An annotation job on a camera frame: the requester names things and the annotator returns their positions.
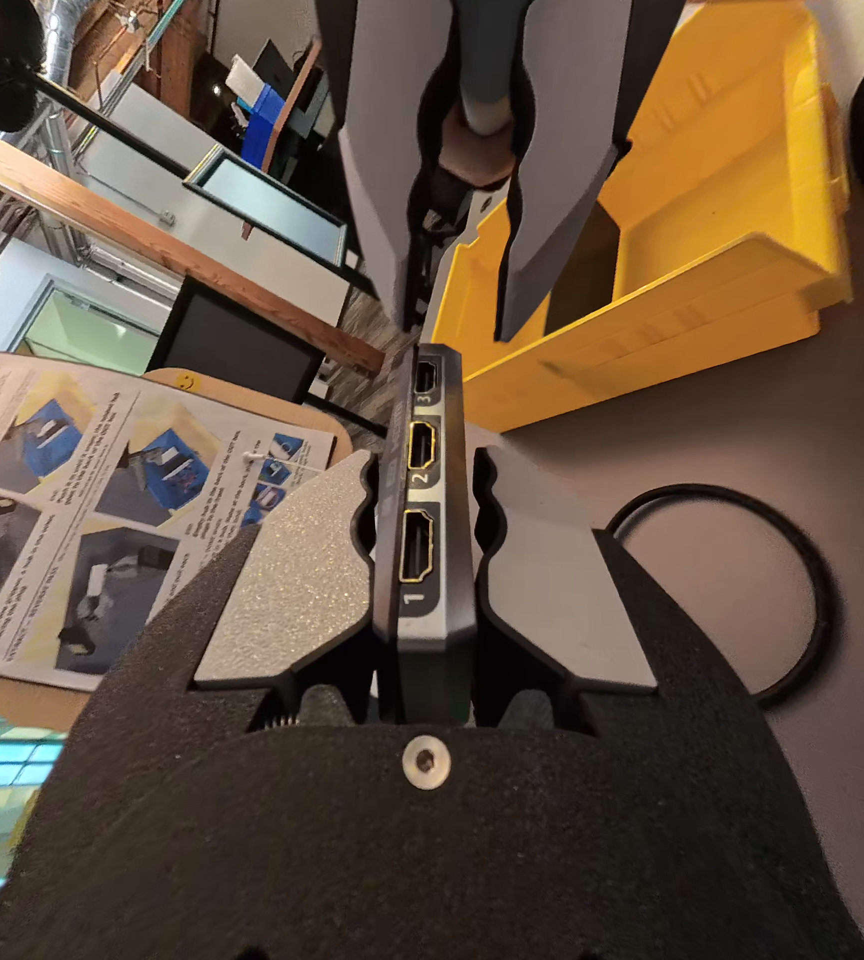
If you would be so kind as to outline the instruction sheet on wooden board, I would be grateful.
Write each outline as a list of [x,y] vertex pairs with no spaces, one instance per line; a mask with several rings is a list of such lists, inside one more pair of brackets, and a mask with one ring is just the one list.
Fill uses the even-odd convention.
[[0,677],[94,690],[240,530],[351,451],[329,415],[203,374],[0,352]]

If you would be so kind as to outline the black braided cable green plug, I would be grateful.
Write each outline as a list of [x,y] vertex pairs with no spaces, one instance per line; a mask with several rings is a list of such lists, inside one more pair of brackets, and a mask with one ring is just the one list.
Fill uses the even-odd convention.
[[785,513],[759,498],[727,486],[678,483],[648,489],[621,506],[606,523],[604,530],[617,540],[622,528],[643,511],[663,502],[689,500],[725,503],[756,516],[784,539],[796,554],[807,577],[813,612],[808,640],[782,676],[751,694],[763,713],[773,713],[798,698],[819,677],[834,650],[841,604],[832,571],[810,536]]

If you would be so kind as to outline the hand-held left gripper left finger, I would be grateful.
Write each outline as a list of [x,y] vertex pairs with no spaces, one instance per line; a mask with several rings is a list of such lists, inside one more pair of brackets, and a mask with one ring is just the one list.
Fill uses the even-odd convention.
[[262,521],[194,675],[207,690],[269,686],[370,618],[376,456],[359,450]]

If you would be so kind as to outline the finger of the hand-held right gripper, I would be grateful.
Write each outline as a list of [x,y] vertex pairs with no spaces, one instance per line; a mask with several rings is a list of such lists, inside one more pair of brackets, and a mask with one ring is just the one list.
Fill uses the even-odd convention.
[[495,341],[558,281],[645,94],[644,1],[492,3],[492,103],[514,160]]
[[339,143],[367,275],[402,329],[413,323],[409,204],[422,167],[418,115],[450,26],[450,2],[356,3]]

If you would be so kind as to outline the yellow plastic bin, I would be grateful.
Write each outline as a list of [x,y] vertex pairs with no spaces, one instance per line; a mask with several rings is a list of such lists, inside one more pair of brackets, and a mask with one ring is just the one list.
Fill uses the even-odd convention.
[[462,354],[464,413],[496,433],[817,334],[851,296],[844,138],[803,2],[713,2],[673,35],[600,195],[597,308],[545,300],[492,340],[505,193],[478,194],[438,282],[434,343]]

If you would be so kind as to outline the blue storage bin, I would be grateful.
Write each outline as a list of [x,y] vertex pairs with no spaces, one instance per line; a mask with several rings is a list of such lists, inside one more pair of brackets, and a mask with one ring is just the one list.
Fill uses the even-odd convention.
[[266,83],[263,86],[254,106],[249,109],[241,153],[242,159],[246,163],[256,168],[262,166],[270,145],[274,125],[282,116],[285,117],[287,125],[301,123],[298,118],[304,115],[301,108],[303,94],[302,84],[298,81],[293,85],[289,96],[293,93],[295,94],[293,105],[290,111],[286,111],[289,99],[281,97],[270,84]]

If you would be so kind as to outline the silver grey usb adapter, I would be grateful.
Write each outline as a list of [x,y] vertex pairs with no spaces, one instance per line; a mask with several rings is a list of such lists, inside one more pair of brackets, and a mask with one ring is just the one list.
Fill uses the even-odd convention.
[[420,343],[406,372],[394,639],[401,654],[441,654],[476,625],[462,356]]

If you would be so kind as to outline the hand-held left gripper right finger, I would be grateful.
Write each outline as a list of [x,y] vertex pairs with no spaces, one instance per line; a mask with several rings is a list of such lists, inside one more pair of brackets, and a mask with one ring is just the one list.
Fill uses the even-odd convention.
[[578,690],[653,692],[654,672],[582,502],[510,450],[476,451],[473,492],[487,622]]

